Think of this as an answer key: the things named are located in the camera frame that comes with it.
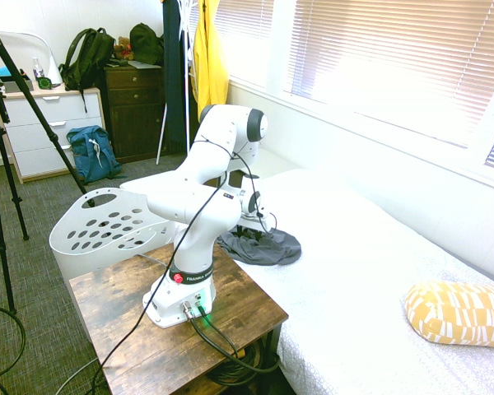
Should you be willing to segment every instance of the blue backpack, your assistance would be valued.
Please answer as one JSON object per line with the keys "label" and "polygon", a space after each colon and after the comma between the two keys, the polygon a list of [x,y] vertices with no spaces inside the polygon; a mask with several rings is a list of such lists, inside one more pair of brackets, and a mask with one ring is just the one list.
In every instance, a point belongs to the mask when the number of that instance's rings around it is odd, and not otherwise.
{"label": "blue backpack", "polygon": [[123,166],[115,159],[108,133],[100,126],[75,128],[66,138],[72,145],[79,179],[88,184],[98,179],[112,179]]}

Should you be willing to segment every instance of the bottle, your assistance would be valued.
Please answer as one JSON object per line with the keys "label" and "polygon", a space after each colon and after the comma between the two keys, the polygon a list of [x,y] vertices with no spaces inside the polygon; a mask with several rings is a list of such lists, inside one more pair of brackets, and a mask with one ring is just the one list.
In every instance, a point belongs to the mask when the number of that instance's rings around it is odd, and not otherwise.
{"label": "bottle", "polygon": [[44,70],[40,66],[39,58],[36,56],[33,57],[33,75],[37,81],[44,76]]}

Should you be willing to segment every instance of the white lamp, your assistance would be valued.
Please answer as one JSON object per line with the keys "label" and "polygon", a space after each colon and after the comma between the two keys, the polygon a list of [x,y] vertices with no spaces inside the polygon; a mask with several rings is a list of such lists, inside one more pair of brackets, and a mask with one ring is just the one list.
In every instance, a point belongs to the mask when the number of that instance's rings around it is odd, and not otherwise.
{"label": "white lamp", "polygon": [[51,52],[51,48],[45,39],[40,37],[39,35],[35,35],[33,33],[28,33],[26,31],[0,31],[0,33],[12,34],[12,35],[30,35],[31,37],[35,37],[42,41],[49,51],[49,70],[45,73],[45,76],[51,80],[52,85],[60,85],[63,83],[63,79],[60,76],[60,71],[58,70],[57,63],[53,57],[53,52]]}

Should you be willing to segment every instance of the stuffed toy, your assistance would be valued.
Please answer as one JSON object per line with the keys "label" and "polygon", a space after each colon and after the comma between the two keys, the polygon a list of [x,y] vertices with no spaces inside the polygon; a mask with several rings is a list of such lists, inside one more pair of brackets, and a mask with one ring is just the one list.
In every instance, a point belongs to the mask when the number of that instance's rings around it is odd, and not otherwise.
{"label": "stuffed toy", "polygon": [[133,60],[134,53],[132,51],[130,39],[119,37],[119,43],[114,45],[114,54],[119,60]]}

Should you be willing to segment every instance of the white dresser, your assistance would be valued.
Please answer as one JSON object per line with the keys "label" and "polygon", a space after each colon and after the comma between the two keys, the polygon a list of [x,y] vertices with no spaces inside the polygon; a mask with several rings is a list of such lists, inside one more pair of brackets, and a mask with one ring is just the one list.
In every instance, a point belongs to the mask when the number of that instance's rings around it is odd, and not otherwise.
{"label": "white dresser", "polygon": [[[65,91],[64,84],[42,91],[31,92],[49,126],[58,135],[58,143],[72,163],[73,154],[66,134],[73,128],[99,125],[105,127],[100,102],[100,92],[96,88],[84,91],[86,108],[78,91]],[[21,182],[68,172],[66,165],[49,140],[35,112],[22,93],[8,93],[4,100],[11,120],[7,123],[7,136],[11,143],[16,172]]]}

